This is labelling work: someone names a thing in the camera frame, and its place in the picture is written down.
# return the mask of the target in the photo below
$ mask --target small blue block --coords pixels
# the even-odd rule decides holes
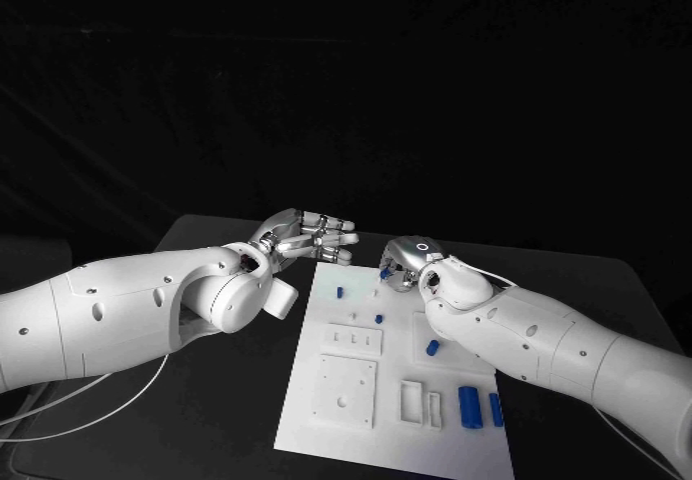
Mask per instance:
[[[425,353],[432,357],[436,353],[438,348],[439,348],[439,342],[436,340],[430,340],[428,348],[425,349]]]
[[[490,394],[490,408],[492,409],[492,423],[495,427],[501,427],[504,422],[501,421],[501,410],[500,410],[500,397],[495,393]]]
[[[482,428],[475,387],[458,387],[458,408],[461,409],[461,425],[465,428]]]

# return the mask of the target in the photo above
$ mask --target black curtain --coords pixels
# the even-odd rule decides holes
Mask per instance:
[[[684,4],[1,2],[0,233],[80,263],[304,208],[619,258],[684,315]]]

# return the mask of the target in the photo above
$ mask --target table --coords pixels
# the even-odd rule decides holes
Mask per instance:
[[[156,251],[244,241],[259,223],[182,216]],[[350,248],[353,263],[376,266],[391,238],[360,233],[360,243]],[[637,275],[619,260],[439,244],[469,265],[552,296],[612,330],[681,352]],[[312,273],[314,261],[299,259],[279,274],[299,291],[285,320],[262,311],[237,333],[193,342],[169,356],[156,382],[129,407],[74,434],[20,444],[12,468],[34,478],[64,480],[432,478],[272,449]],[[154,360],[113,374],[45,411],[24,436],[50,434],[97,418],[139,390],[158,364]],[[56,397],[89,381],[61,382]],[[497,386],[517,480],[667,478],[586,404],[501,373]]]

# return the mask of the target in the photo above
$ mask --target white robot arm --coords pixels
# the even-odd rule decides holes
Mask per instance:
[[[296,257],[347,265],[353,223],[288,209],[247,243],[100,260],[0,296],[0,393],[123,370],[237,331],[296,298],[273,273]]]
[[[396,291],[417,288],[442,338],[510,377],[616,418],[692,479],[690,358],[608,330],[511,282],[490,284],[426,237],[389,242],[380,270]]]

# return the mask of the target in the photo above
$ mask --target wire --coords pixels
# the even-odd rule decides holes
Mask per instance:
[[[155,371],[154,373],[154,376],[151,377],[151,380],[148,381],[148,383],[144,385],[144,388],[138,391],[136,395],[110,412],[107,413],[106,415],[103,415],[100,418],[97,418],[96,420],[93,420],[92,422],[86,423],[86,425],[82,425],[80,427],[76,427],[73,428],[71,430],[67,430],[64,432],[60,432],[60,433],[56,433],[53,435],[47,435],[44,437],[35,437],[35,438],[17,438],[17,439],[4,439],[4,438],[0,438],[0,442],[8,442],[8,443],[21,443],[21,442],[34,442],[37,440],[47,440],[48,438],[54,438],[54,437],[58,437],[61,435],[66,435],[67,433],[73,433],[76,432],[77,430],[82,430],[83,428],[86,427],[90,427],[92,425],[95,425],[97,422],[100,422],[102,420],[105,420],[107,417],[110,417],[112,415],[115,415],[135,400],[136,398],[139,397],[139,395],[146,391],[146,388],[151,386],[151,384],[154,383],[154,380],[155,378],[158,377],[158,374],[161,373],[161,370],[162,370],[162,366],[165,365],[165,360],[168,359],[168,356],[165,355],[162,357],[162,362],[161,362],[161,365],[158,367],[158,370]]]
[[[471,267],[466,263],[464,263],[461,260],[458,260],[458,263],[461,265],[464,265],[465,267],[468,267],[471,270],[475,270],[477,272],[479,273],[484,273],[485,275],[490,275],[491,277],[500,279],[507,285],[511,285],[513,287],[515,287],[515,283],[514,282],[510,282],[505,278],[500,277],[498,275],[495,275],[494,273],[490,273],[490,272],[485,272],[484,270],[481,270],[479,268],[475,268],[475,267]]]
[[[15,417],[11,417],[9,419],[7,420],[2,420],[0,422],[0,427],[2,425],[7,425],[8,423],[11,422],[15,422],[17,420],[21,420],[22,418],[34,415],[35,413],[41,412],[43,410],[47,410],[50,407],[54,407],[57,404],[60,404],[64,400],[69,400],[74,395],[79,395],[83,391],[86,391],[93,385],[96,385],[96,383],[99,383],[102,380],[105,380],[107,377],[110,376],[110,374],[105,374],[103,376],[100,376],[96,380],[93,380],[84,387],[82,387],[79,390],[74,390],[69,395],[64,395],[61,398],[58,398],[54,402],[50,402],[47,403],[45,405],[43,405],[40,408],[35,408],[33,410],[28,410],[25,413],[22,413],[21,415],[17,415]]]
[[[621,430],[612,425],[612,422],[605,418],[602,412],[593,407],[601,418],[605,420],[605,423],[609,425],[609,428],[616,432],[616,434],[626,440],[629,445],[639,451],[639,453],[648,458],[648,460],[665,471],[665,473],[675,479],[683,480],[681,477],[670,471],[670,469],[651,457],[651,455],[644,451],[644,449],[626,438]]]

